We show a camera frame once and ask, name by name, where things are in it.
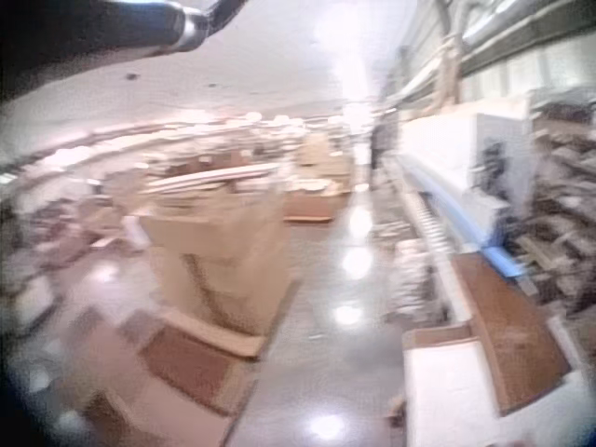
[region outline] stack of wood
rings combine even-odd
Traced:
[[[596,139],[588,100],[534,109],[539,165],[525,234],[541,301],[562,298],[569,314],[596,303]]]

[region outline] white ceiling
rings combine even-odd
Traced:
[[[250,0],[195,51],[103,67],[16,100],[3,117],[2,144],[28,153],[98,127],[177,119],[192,109],[306,116],[375,101],[415,3]],[[127,73],[140,77],[128,81]]]

